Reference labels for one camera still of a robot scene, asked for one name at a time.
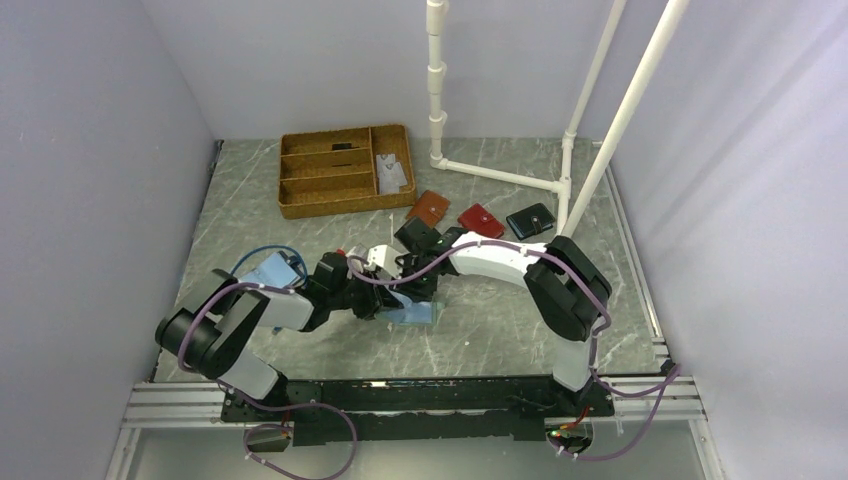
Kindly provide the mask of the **green card holder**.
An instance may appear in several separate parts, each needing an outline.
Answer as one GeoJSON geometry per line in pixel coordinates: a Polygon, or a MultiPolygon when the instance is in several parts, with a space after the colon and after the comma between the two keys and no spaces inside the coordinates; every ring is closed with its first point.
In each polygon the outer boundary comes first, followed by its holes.
{"type": "Polygon", "coordinates": [[[445,307],[445,304],[439,300],[413,301],[408,296],[398,292],[392,292],[392,295],[401,303],[402,307],[399,309],[381,309],[375,315],[375,318],[388,321],[396,326],[433,325],[445,307]]]}

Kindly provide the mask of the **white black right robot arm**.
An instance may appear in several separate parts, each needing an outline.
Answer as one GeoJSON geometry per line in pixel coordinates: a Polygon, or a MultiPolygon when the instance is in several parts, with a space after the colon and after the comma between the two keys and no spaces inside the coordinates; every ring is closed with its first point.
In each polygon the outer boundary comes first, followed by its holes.
{"type": "Polygon", "coordinates": [[[572,239],[516,243],[460,227],[441,233],[418,218],[394,237],[406,250],[395,262],[402,281],[395,289],[415,300],[430,299],[442,275],[480,276],[525,288],[556,338],[553,406],[574,415],[588,404],[598,338],[611,324],[612,287],[572,239]]]}

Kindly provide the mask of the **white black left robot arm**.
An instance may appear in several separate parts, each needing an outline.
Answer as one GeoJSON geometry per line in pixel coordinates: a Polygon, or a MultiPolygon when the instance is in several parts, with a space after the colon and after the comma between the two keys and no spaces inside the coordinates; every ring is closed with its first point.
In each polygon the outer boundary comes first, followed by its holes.
{"type": "Polygon", "coordinates": [[[240,392],[258,417],[272,420],[286,409],[288,379],[248,349],[259,325],[312,332],[334,311],[349,310],[372,320],[403,307],[387,287],[377,284],[374,273],[350,270],[343,254],[328,252],[299,287],[211,271],[160,321],[155,341],[177,358],[180,369],[240,392]]]}

